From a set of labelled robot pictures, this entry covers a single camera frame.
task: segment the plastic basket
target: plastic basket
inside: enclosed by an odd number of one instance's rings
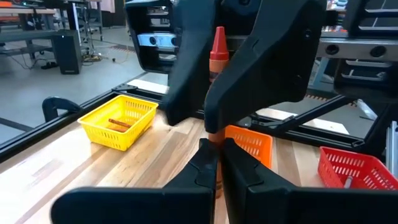
[[[271,136],[231,125],[226,127],[225,137],[233,138],[237,145],[259,160],[264,166],[271,168]]]
[[[384,164],[364,154],[321,147],[318,173],[327,187],[343,188],[347,177],[351,176],[350,188],[398,189],[398,180]]]
[[[78,122],[90,141],[126,151],[152,125],[157,107],[157,103],[120,95],[84,115]],[[120,126],[110,123],[109,119],[130,124],[131,127],[123,133],[114,131],[112,129]]]

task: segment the black computer tower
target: black computer tower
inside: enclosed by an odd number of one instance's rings
[[[78,75],[81,70],[81,50],[77,30],[60,30],[53,36],[53,52],[64,75]]]

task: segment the yellow basket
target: yellow basket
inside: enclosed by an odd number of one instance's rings
[[[157,103],[120,95],[79,118],[78,122],[90,141],[126,151],[152,125],[157,107]],[[110,123],[109,119],[131,127],[123,133],[114,131],[112,129],[120,126]]]

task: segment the gray floor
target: gray floor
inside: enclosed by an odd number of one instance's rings
[[[99,35],[94,33],[93,38],[99,40]],[[46,40],[34,40],[34,43],[49,44]],[[59,96],[80,104],[143,72],[136,54],[111,48],[116,44],[132,45],[125,28],[105,28],[104,42],[94,41],[94,44],[96,52],[101,53],[104,59],[91,66],[84,66],[79,75],[61,75],[58,68],[42,70],[40,66],[45,63],[43,61],[38,61],[32,70],[27,70],[9,57],[0,57],[0,118],[34,128],[44,122],[41,103],[46,97]],[[11,42],[7,43],[6,48],[22,46],[25,46],[24,42]],[[24,65],[21,55],[14,58]],[[24,58],[30,66],[29,56],[24,55]],[[53,59],[53,55],[46,53],[39,58],[50,60]],[[112,58],[115,58],[117,63],[113,63]],[[164,74],[148,73],[140,79],[167,84],[167,76]],[[299,114],[322,103],[306,98],[300,103],[282,103],[273,108]],[[358,108],[345,106],[322,116],[322,119],[343,123],[350,134],[363,137],[372,121],[361,119],[362,115]],[[0,133],[1,143],[21,134],[22,131],[0,125]]]

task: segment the red basket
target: red basket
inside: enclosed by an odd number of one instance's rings
[[[321,147],[318,173],[327,187],[343,188],[347,177],[354,189],[398,189],[398,180],[373,156]]]

